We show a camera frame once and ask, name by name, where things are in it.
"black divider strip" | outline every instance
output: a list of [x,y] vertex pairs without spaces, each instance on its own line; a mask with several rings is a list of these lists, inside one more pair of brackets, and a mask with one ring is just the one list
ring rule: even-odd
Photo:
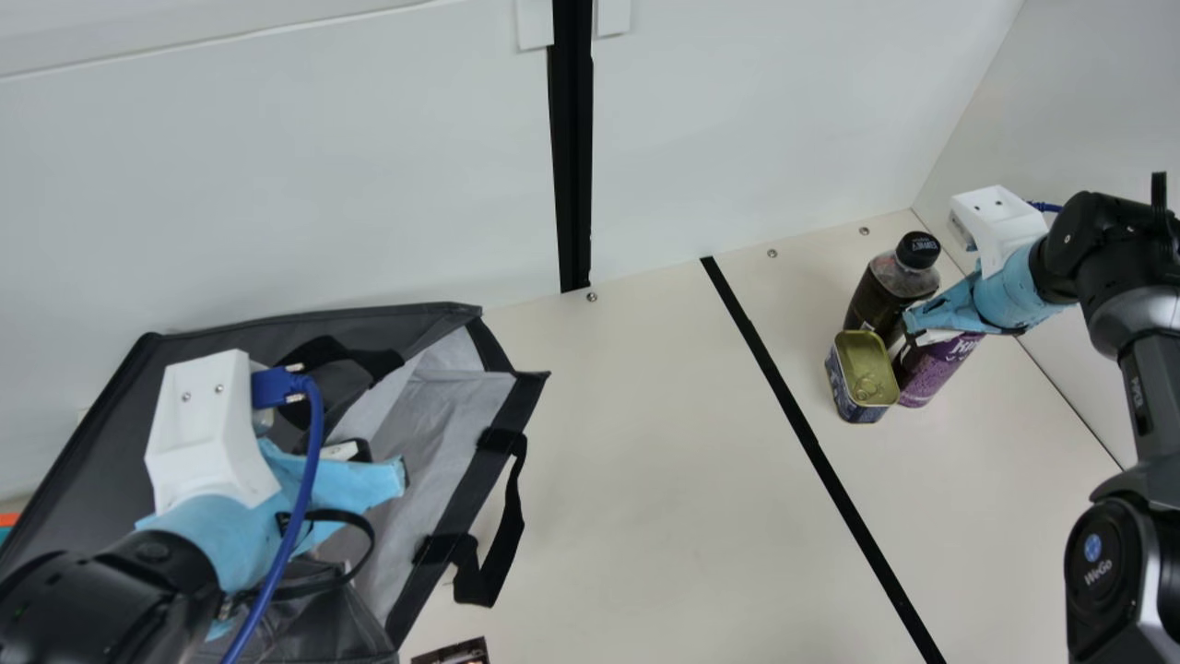
[[902,589],[902,583],[893,574],[889,561],[885,560],[885,554],[877,546],[872,533],[868,532],[868,526],[860,518],[860,513],[857,512],[857,506],[853,505],[852,498],[848,497],[848,492],[845,491],[840,478],[837,476],[835,469],[832,468],[832,464],[828,462],[824,449],[820,448],[819,440],[807,422],[807,418],[804,415],[802,409],[799,408],[799,403],[795,401],[794,395],[791,394],[787,382],[784,381],[782,374],[779,373],[779,368],[771,359],[771,353],[766,350],[766,344],[762,343],[762,338],[758,334],[758,328],[754,327],[754,323],[746,315],[741,302],[738,301],[733,288],[729,287],[726,275],[717,267],[717,261],[713,256],[706,256],[701,258],[701,264],[704,265],[704,271],[708,272],[709,278],[713,281],[713,287],[717,289],[717,295],[721,296],[721,301],[725,302],[726,308],[729,310],[734,324],[741,330],[741,336],[746,340],[749,353],[754,355],[754,361],[762,369],[762,376],[766,377],[766,382],[771,386],[771,392],[779,400],[779,406],[782,408],[784,415],[791,422],[791,427],[799,438],[799,445],[807,453],[807,458],[815,468],[815,473],[819,475],[820,481],[824,482],[827,495],[835,504],[835,508],[840,512],[840,517],[844,518],[844,522],[852,533],[852,538],[857,540],[860,552],[868,561],[868,566],[877,574],[877,580],[885,589],[885,594],[889,596],[898,617],[910,632],[913,644],[918,646],[918,652],[930,664],[945,664],[946,659],[938,651],[933,637],[926,631],[922,618],[918,617],[918,611],[910,604],[910,598],[906,597],[905,590]]

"sauce bottle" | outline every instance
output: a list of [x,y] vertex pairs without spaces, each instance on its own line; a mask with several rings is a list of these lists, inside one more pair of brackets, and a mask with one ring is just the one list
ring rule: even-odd
[[914,230],[903,235],[896,249],[868,261],[848,303],[844,328],[877,331],[885,348],[892,348],[904,330],[902,311],[938,290],[935,261],[940,252],[933,235]]

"white panel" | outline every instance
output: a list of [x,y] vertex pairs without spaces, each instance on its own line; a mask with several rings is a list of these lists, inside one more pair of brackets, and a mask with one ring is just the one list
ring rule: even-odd
[[1021,0],[637,0],[595,42],[596,280],[909,206]]
[[544,48],[553,44],[552,0],[516,0],[517,44],[522,51]]
[[4,0],[0,75],[427,1]]
[[595,34],[614,37],[631,29],[631,0],[595,0]]
[[898,212],[717,262],[946,660],[1066,662],[1062,551],[1117,467],[1021,347],[985,340],[929,406],[877,425],[832,403],[824,359],[865,263],[920,228]]
[[[1057,203],[1082,190],[1148,200],[1153,170],[1169,171],[1180,206],[1176,26],[1174,0],[1028,0],[914,211],[949,242],[953,193],[1003,184]],[[1133,465],[1119,369],[1093,351],[1081,311],[1023,343],[1119,462]]]
[[489,311],[553,372],[527,526],[496,609],[438,586],[404,660],[484,635],[522,664],[920,662],[700,263],[595,290]]
[[0,83],[0,497],[142,331],[557,289],[545,54],[513,0]]

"wego logo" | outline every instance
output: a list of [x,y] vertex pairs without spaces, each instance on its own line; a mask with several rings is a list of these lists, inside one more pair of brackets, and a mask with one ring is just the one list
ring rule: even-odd
[[1109,560],[1103,560],[1102,563],[1099,563],[1097,567],[1086,573],[1086,587],[1090,587],[1092,585],[1094,585],[1095,581],[1097,581],[1102,577],[1106,577],[1110,572],[1110,568],[1113,567],[1114,563],[1110,563]]

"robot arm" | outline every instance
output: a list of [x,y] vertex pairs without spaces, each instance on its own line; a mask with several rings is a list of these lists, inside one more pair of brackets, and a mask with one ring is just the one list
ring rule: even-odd
[[[156,513],[97,555],[50,553],[0,583],[0,616],[12,617],[0,620],[0,664],[183,664],[232,627],[236,599],[262,597],[261,614],[269,597],[251,589],[339,530],[300,526],[304,486],[302,505],[334,513],[401,495],[400,459],[321,462],[313,445],[313,462],[256,438],[274,406],[314,393],[309,381],[251,368],[242,351],[169,367],[145,455]],[[225,660],[249,636],[244,626]]]
[[[904,316],[912,335],[1022,334],[1080,303],[1094,348],[1119,363],[1139,462],[1092,494],[1067,544],[1079,664],[1180,663],[1180,232],[1165,182],[1155,173],[1149,205],[1077,193],[1048,234],[1016,249],[985,236],[976,271]],[[958,198],[955,221],[982,206]],[[975,221],[969,232],[994,230]]]

